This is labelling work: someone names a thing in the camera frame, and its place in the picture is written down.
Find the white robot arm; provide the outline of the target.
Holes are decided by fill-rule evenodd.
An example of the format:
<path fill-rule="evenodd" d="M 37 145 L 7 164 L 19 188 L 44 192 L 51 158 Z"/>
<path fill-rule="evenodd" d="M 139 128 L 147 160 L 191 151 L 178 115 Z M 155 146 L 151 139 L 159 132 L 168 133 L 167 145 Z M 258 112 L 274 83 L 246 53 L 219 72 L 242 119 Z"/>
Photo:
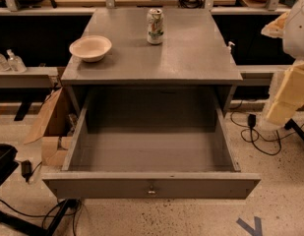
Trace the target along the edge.
<path fill-rule="evenodd" d="M 274 73 L 259 120 L 261 129 L 274 131 L 304 105 L 304 0 L 297 0 L 289 12 L 265 25 L 261 34 L 281 38 L 283 51 L 295 59 L 284 72 Z"/>

